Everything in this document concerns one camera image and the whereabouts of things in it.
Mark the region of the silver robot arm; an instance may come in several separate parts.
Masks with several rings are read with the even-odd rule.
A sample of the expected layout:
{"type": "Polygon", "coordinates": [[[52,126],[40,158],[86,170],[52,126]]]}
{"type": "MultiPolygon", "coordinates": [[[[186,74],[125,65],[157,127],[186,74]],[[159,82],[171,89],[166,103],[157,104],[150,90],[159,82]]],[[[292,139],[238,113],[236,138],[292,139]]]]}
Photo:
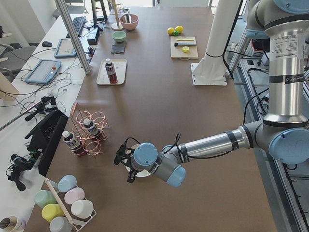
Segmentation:
{"type": "Polygon", "coordinates": [[[134,182],[137,173],[145,170],[178,187],[186,175],[183,163],[217,158],[242,147],[261,148],[285,164],[305,162],[309,158],[309,131],[301,101],[308,26],[306,0],[249,1],[247,35],[270,39],[268,113],[262,120],[244,123],[236,130],[167,145],[162,151],[152,143],[137,143],[135,148],[122,144],[114,163],[129,169],[128,182],[134,182]]]}

